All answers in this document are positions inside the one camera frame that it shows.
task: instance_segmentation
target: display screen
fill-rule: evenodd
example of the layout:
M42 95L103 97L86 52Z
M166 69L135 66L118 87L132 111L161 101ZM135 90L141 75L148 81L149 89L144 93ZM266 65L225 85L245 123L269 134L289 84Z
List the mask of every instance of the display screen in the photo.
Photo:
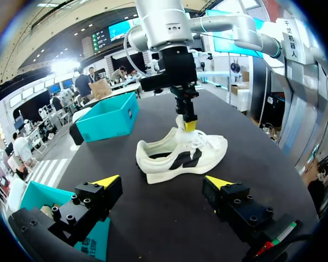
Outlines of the display screen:
M61 91L61 87L60 87L60 84L55 84L53 86L50 86L48 88L49 90L49 93L50 94L53 94L53 93L59 93Z
M13 108L16 104L22 101L22 94L19 93L10 99L10 106Z
M107 37L105 34L106 29L92 34L93 49L97 52L99 49L104 48L107 43Z
M110 41L125 37L131 27L140 24L139 18L130 19L124 22L116 23L109 27Z
M207 10L208 16L226 15L226 14L230 14L230 13L224 11L218 11L218 10ZM263 27L264 22L256 18L254 18L254 21L256 25L256 30L260 30ZM261 52L237 47L235 45L235 42L232 41L233 39L232 30L226 30L223 32L214 32L213 36L214 36L214 47L216 52L240 53L242 55L247 55L247 56L263 57ZM219 37L228 38L231 40L221 39Z
M34 88L28 88L22 92L23 99L26 99L27 97L31 96L34 93Z

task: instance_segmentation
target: cardboard box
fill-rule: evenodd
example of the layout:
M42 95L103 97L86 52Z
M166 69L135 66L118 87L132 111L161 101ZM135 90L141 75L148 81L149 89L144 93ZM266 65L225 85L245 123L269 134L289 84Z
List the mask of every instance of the cardboard box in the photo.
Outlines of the cardboard box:
M231 93L238 95L238 90L248 90L249 89L249 82L240 82L235 85L231 85Z
M242 72L242 80L243 82L249 82L249 72L243 71Z

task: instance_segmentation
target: black table surface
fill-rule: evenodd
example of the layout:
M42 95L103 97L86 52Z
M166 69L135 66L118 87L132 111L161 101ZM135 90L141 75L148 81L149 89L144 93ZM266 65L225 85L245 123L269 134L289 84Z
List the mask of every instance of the black table surface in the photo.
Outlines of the black table surface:
M203 175L183 174L148 185L136 167L139 140L162 139L175 123L174 95L138 101L140 111L132 134L81 145L58 188L74 191L83 181L120 175L123 195L110 213L107 261L241 261L249 246L221 223L202 195ZM261 129L232 106L200 91L194 99L197 129L223 135L229 142L224 159L207 175L241 181L250 194L275 210L303 222L311 233L317 214L301 177ZM288 248L292 255L301 243Z

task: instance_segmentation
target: white chair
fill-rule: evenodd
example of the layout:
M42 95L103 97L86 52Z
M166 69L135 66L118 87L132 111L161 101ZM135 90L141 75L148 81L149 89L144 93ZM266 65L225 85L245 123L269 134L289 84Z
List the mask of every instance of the white chair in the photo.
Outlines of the white chair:
M43 142L43 139L40 137L39 134L39 128L36 128L30 135L32 139L32 146L40 153L43 154L45 149L48 148L48 146Z
M29 161L23 162L23 165L26 167L29 173L32 173L34 169L38 166L40 162L37 161L35 157L32 157Z
M60 119L63 127L68 125L71 120L69 117L69 113L64 112L63 109L60 109L59 111L57 111L57 116Z
M20 209L26 188L27 184L22 179L15 178L13 180L13 182L10 184L10 193L7 197L7 203L5 207L6 211L8 211L8 208L10 208L12 212L16 212Z

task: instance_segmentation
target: teal box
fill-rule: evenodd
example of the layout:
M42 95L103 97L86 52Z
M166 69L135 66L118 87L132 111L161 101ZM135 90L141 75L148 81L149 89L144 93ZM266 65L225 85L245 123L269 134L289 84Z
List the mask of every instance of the teal box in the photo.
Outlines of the teal box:
M20 208L32 210L35 207L41 209L44 205L52 207L53 204L57 204L62 206L71 200L72 195L74 195L72 192L31 181L24 193ZM97 222L86 239L83 242L77 242L74 248L91 257L106 261L109 223L109 218L104 222Z
M78 122L86 142L130 135L138 114L134 92L100 101Z

